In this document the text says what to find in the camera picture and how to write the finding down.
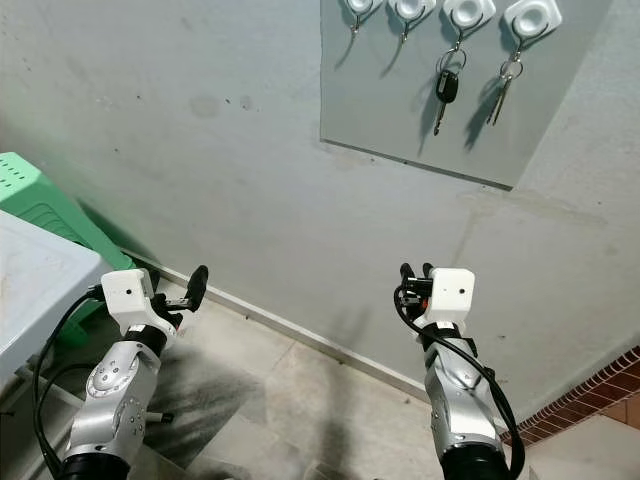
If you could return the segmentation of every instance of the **key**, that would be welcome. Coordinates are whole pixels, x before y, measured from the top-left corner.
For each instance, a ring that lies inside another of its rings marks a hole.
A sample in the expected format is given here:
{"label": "key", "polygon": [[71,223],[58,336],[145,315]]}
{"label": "key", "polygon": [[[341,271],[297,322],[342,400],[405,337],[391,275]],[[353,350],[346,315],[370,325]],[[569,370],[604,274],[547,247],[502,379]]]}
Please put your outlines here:
{"label": "key", "polygon": [[500,116],[500,112],[502,111],[502,105],[504,105],[504,99],[507,96],[507,92],[509,91],[509,87],[511,86],[511,82],[513,81],[513,75],[508,75],[504,85],[500,89],[500,93],[496,98],[496,102],[493,104],[493,108],[491,109],[491,113],[489,114],[489,118],[487,118],[487,125],[491,123],[491,118],[493,118],[493,125],[498,121],[498,117]]}
{"label": "key", "polygon": [[440,124],[444,117],[444,110],[447,108],[447,104],[453,102],[458,94],[458,75],[451,70],[443,70],[438,77],[438,83],[436,85],[436,96],[440,100],[440,111],[438,112],[438,118],[436,120],[436,126],[433,129],[433,134],[440,133]]}

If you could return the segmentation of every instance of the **white wall hook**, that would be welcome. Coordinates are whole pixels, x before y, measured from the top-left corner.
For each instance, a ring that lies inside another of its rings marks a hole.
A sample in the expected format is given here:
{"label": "white wall hook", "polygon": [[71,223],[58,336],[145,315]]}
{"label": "white wall hook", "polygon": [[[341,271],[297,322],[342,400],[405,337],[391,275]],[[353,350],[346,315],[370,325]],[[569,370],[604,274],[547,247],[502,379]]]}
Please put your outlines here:
{"label": "white wall hook", "polygon": [[424,20],[436,7],[436,0],[388,0],[389,6],[404,23],[402,43],[407,40],[409,32]]}
{"label": "white wall hook", "polygon": [[364,21],[369,18],[384,0],[345,0],[347,7],[356,17],[356,21],[351,25],[351,33],[357,34]]}
{"label": "white wall hook", "polygon": [[481,27],[496,14],[492,0],[445,0],[442,10],[461,32],[471,32]]}
{"label": "white wall hook", "polygon": [[524,43],[558,28],[562,14],[555,0],[520,0],[505,10],[504,20],[516,40]]}

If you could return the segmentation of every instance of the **floor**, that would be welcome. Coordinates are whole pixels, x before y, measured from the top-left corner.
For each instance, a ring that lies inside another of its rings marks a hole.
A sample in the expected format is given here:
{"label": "floor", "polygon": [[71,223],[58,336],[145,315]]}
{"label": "floor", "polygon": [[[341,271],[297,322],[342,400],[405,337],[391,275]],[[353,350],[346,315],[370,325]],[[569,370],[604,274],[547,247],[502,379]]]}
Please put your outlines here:
{"label": "floor", "polygon": [[[165,281],[160,290],[169,298],[184,292]],[[105,313],[84,326],[91,342],[58,348],[57,362],[96,361],[118,337]],[[176,419],[148,427],[132,480],[442,478],[425,403],[207,300],[180,336],[163,353],[150,405]],[[65,388],[81,390],[82,375]],[[590,420],[536,445],[520,478],[640,478],[640,432],[595,420],[613,430]]]}

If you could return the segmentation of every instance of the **green plastic chair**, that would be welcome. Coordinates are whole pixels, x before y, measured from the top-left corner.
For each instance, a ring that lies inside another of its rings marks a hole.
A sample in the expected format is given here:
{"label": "green plastic chair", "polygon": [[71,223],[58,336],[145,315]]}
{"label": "green plastic chair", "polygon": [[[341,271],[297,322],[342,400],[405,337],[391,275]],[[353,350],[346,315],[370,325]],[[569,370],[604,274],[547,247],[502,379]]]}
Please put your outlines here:
{"label": "green plastic chair", "polygon": [[[16,153],[0,154],[0,209],[99,253],[114,270],[136,268],[130,257],[40,170]],[[100,307],[86,302],[69,318],[60,339],[82,345],[87,333],[80,322]]]}

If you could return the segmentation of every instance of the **car key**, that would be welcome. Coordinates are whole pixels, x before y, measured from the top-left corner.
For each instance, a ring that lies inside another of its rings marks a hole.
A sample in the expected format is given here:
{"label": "car key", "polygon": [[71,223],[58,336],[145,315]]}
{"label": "car key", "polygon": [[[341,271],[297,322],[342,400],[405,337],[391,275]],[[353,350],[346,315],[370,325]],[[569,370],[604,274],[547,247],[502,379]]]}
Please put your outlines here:
{"label": "car key", "polygon": [[445,69],[440,72],[438,77],[438,83],[436,84],[436,96],[440,100],[440,111],[438,112],[438,118],[436,120],[436,126],[433,129],[433,134],[440,133],[440,124],[442,123],[442,117],[444,117],[444,109],[448,103],[453,102],[458,94],[458,75],[451,70]]}

